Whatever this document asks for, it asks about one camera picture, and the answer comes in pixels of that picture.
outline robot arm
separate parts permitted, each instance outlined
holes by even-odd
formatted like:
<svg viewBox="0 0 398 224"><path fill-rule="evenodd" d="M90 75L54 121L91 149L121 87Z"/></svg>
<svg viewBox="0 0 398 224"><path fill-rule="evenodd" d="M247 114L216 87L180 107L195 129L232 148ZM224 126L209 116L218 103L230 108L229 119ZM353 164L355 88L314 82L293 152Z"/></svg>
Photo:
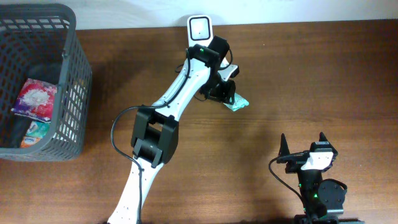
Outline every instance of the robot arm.
<svg viewBox="0 0 398 224"><path fill-rule="evenodd" d="M178 77L151 108L137 111L131 146L134 160L142 169L141 190L139 168L133 163L119 203L108 219L110 224L137 223L137 211L143 206L155 176L177 148L178 121L198 90L210 100L234 103L235 84L229 78L239 73L239 67L228 66L226 62L228 43L213 37L211 19L207 16L190 17L187 23L190 47ZM151 126L155 123L162 129Z"/></svg>
<svg viewBox="0 0 398 224"><path fill-rule="evenodd" d="M322 179L322 173L326 172L333 165L338 155L337 150L330 144L323 133L320 133L319 141L311 144L309 151L290 153L285 135L280 140L279 155L271 163L286 163L287 174L298 175L298 187L300 194L293 188L304 206L305 215L296 215L295 224L339 224L339 223L364 223L359 220L341 221L338 216L343 214L343 203L347 193L347 185L334 179Z"/></svg>

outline black joint bracket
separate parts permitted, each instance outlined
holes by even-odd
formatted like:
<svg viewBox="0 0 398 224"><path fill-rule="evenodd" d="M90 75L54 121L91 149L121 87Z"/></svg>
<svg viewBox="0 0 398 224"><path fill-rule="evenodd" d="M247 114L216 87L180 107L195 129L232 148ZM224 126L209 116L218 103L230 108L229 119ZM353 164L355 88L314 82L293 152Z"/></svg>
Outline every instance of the black joint bracket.
<svg viewBox="0 0 398 224"><path fill-rule="evenodd" d="M150 124L158 123L158 130ZM137 111L132 132L133 154L152 163L155 168L161 162L168 163L178 144L178 121L173 116L166 117L155 109L141 108Z"/></svg>

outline wood grain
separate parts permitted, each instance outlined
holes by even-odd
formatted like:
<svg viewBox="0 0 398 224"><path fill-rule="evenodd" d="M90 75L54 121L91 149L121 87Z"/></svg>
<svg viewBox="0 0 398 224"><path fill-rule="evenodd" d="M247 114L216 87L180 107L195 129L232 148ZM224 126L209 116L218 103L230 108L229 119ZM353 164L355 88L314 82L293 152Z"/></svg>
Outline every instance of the wood grain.
<svg viewBox="0 0 398 224"><path fill-rule="evenodd" d="M235 113L192 100L172 160L143 209L146 223L274 223L302 213L299 199L267 169L280 134L307 150L323 131L339 151L324 178L348 185L343 218L398 220L398 21L217 26L241 73ZM184 60L179 28L79 31L93 67L82 155L68 162L0 161L0 223L100 223L113 212L131 163L109 132L125 107L151 104ZM134 113L116 141L129 146ZM289 184L296 175L274 169Z"/></svg>

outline wire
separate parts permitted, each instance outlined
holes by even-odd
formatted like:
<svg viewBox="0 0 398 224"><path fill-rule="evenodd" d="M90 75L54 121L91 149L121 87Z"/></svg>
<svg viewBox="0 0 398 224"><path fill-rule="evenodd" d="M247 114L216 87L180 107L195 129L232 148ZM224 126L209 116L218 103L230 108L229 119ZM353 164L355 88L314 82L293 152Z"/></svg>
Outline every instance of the wire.
<svg viewBox="0 0 398 224"><path fill-rule="evenodd" d="M174 72L175 73L180 73L181 72L181 70L177 70L178 68L180 68L180 67L182 67L182 66L184 66L184 64L181 64L181 65L179 65L179 66L177 66L177 67L175 67L175 70L174 70Z"/></svg>
<svg viewBox="0 0 398 224"><path fill-rule="evenodd" d="M201 100L201 99L197 98L197 96L195 96L195 95L194 95L193 97L195 97L195 99L197 99L197 100L199 100L199 101L201 101L201 102L204 102L204 101L207 100L207 98L205 98L204 100Z"/></svg>
<svg viewBox="0 0 398 224"><path fill-rule="evenodd" d="M226 70L232 64L232 62L234 61L234 57L232 56L232 50L231 49L229 49L229 55L231 56L231 60L229 61L229 64L227 66L225 66L225 67L219 68L218 69L219 71Z"/></svg>
<svg viewBox="0 0 398 224"><path fill-rule="evenodd" d="M306 207L306 206L305 206L306 203L305 203L303 197L301 197L301 195L300 195L296 190L294 190L291 186L289 186L288 184L286 184L281 178L279 178L279 177L274 173L274 171L272 171L271 164L272 164L273 162L275 162L276 160L281 159L281 158L283 158L283 156L273 158L273 159L269 162L269 164L268 164L269 172L271 172L271 174L272 174L280 183L282 183L283 185L285 185L285 187L287 187L289 190L291 190L292 192L294 192L294 193L299 197L299 199L301 200L301 202L303 203L303 206L304 206L304 208L305 208L305 207ZM311 220L311 218L310 218L310 215L308 214L308 212L306 212L306 214L307 214L308 222L309 222L310 224L312 224L312 220Z"/></svg>
<svg viewBox="0 0 398 224"><path fill-rule="evenodd" d="M113 146L113 148L116 150L116 152L118 152L120 155L124 156L125 158L129 159L130 161L132 161L133 163L135 163L138 167L138 175L139 175L139 206L138 206L138 211L137 211L137 224L141 224L141 207L142 207L142 167L141 165L135 160L133 159L131 156L127 155L126 153L120 151L120 149L118 149L118 147L116 147L115 143L114 143L114 130L115 127L119 121L119 119L122 117L122 115L124 115L125 113L127 113L128 111L131 110L135 110L135 109L141 109L141 108L147 108L147 109L159 109L159 108L164 108L166 106L169 106L169 104L171 102L173 102L173 100L177 97L177 95L181 92L182 88L184 87L184 85L186 84L188 78L189 78L189 74L190 74L190 70L191 70L191 62L190 62L190 57L189 57L189 53L188 50L185 51L186 52L186 57L188 59L188 72L185 75L185 79L183 81L183 83L181 84L180 88L175 92L175 94L173 95L173 97L169 100L169 101L165 101L164 104L160 105L160 106L131 106L129 108L126 108L124 110L122 110L122 112L120 112L117 117L114 119L113 124L112 124L112 128L111 128L111 144Z"/></svg>

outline snack package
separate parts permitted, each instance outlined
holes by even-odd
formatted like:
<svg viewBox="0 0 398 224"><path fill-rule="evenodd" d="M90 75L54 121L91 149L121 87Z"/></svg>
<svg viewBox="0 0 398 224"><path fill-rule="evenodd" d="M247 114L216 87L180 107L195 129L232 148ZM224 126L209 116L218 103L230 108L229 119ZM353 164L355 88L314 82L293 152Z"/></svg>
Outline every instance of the snack package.
<svg viewBox="0 0 398 224"><path fill-rule="evenodd" d="M56 92L55 85L28 78L11 111L17 115L49 123Z"/></svg>
<svg viewBox="0 0 398 224"><path fill-rule="evenodd" d="M243 98L241 95L235 93L235 103L234 103L234 105L228 105L228 104L225 104L225 103L224 103L224 105L235 112L235 111L237 111L237 110L239 110L241 108L244 108L245 106L249 106L249 102L245 98Z"/></svg>
<svg viewBox="0 0 398 224"><path fill-rule="evenodd" d="M29 129L26 131L26 136L36 137L36 138L44 138L47 131L49 131L49 124L32 121Z"/></svg>
<svg viewBox="0 0 398 224"><path fill-rule="evenodd" d="M25 136L22 139L21 148L31 147L34 144L38 143L39 141L40 141L40 138Z"/></svg>

